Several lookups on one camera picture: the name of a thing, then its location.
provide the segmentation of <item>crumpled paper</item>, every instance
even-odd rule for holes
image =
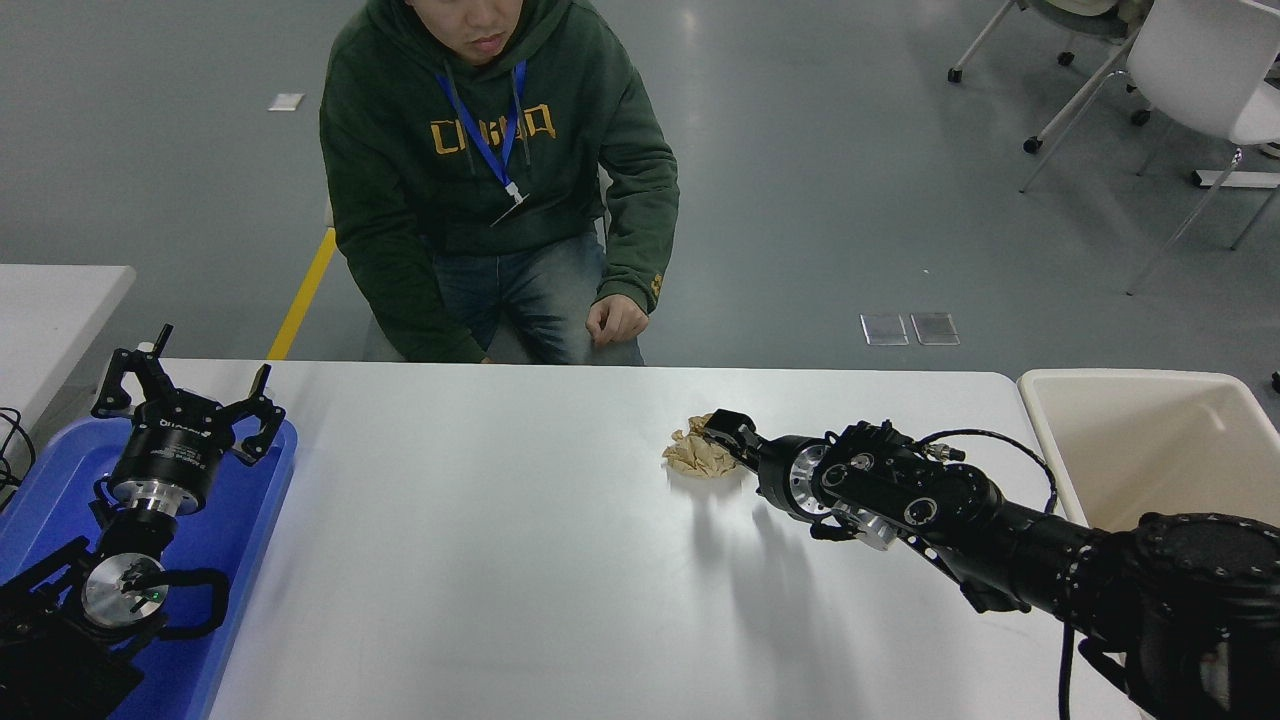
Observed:
[[[684,430],[671,433],[676,442],[662,451],[671,469],[694,478],[721,478],[737,466],[727,450],[703,439],[703,429],[710,419],[710,413],[690,418],[689,434]]]

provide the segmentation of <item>blue tray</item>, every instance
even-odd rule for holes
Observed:
[[[257,429],[237,425],[237,437]],[[101,530],[90,512],[93,483],[111,471],[129,438],[128,419],[76,421],[50,441],[22,489],[0,514],[0,582],[77,536],[97,544]],[[178,533],[161,564],[169,570],[216,568],[230,578],[227,621],[196,641],[152,642],[134,659],[146,674],[111,720],[154,717],[204,720],[244,616],[253,579],[293,475],[298,433],[284,421],[268,454],[246,468],[228,454],[205,509],[178,518]],[[209,614],[207,588],[175,588],[165,602],[170,624],[193,625]]]

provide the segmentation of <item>robotic arm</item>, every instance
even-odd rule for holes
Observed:
[[[93,488],[97,546],[76,538],[0,585],[0,717],[106,717],[142,682],[132,660],[151,641],[200,638],[227,616],[224,573],[168,570],[163,553],[178,518],[205,507],[223,455],[261,460],[284,410],[264,395],[268,365],[248,397],[230,405],[175,388],[160,368],[172,329],[150,348],[116,350],[91,410],[133,423],[115,468]],[[123,387],[127,373],[145,395],[136,407]],[[259,432],[237,443],[233,425],[248,418]],[[177,587],[210,588],[206,620],[169,625],[165,600]]]
[[[904,539],[978,612],[1032,607],[1084,634],[1080,653],[1160,720],[1280,717],[1280,530],[1216,514],[1147,514],[1107,533],[1007,502],[982,470],[886,420],[762,439],[718,410],[704,437],[820,539]],[[1107,653],[1125,653],[1121,665]]]

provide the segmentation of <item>table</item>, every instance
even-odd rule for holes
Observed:
[[[17,407],[26,429],[76,369],[134,277],[128,266],[0,265],[0,406]]]
[[[256,370],[164,364],[223,402]],[[977,615],[904,546],[813,541],[745,470],[660,459],[717,407],[765,437],[890,418],[1034,447],[1007,378],[279,363],[269,384],[297,468],[212,720],[1056,717],[1048,615]],[[1043,503],[1015,450],[957,445]],[[1138,717],[1078,667],[1078,716]]]

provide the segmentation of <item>yellow floor line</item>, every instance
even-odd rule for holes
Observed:
[[[307,268],[307,274],[302,278],[302,284],[298,286],[298,293],[293,296],[293,304],[289,305],[289,311],[284,315],[284,322],[280,323],[280,331],[275,333],[275,342],[271,343],[271,350],[266,354],[268,360],[284,360],[288,357],[289,347],[293,346],[293,338],[298,336],[302,319],[307,316],[311,300],[315,299],[316,288],[320,287],[324,272],[329,268],[329,260],[337,249],[335,237],[337,233],[333,228],[329,228],[329,232],[324,233],[320,249],[316,250],[316,256],[311,259],[311,266]]]

